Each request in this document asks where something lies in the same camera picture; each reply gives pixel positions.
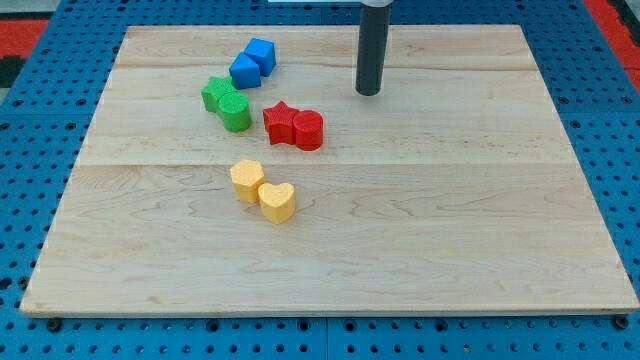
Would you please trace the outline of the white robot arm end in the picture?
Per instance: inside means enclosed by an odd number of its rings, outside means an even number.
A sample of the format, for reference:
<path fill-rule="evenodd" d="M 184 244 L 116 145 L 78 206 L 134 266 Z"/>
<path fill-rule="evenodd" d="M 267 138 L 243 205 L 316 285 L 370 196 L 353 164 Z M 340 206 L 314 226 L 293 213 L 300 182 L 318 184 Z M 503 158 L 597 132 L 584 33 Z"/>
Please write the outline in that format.
<path fill-rule="evenodd" d="M 390 5 L 393 0 L 362 0 L 361 2 L 369 7 L 381 8 Z"/>

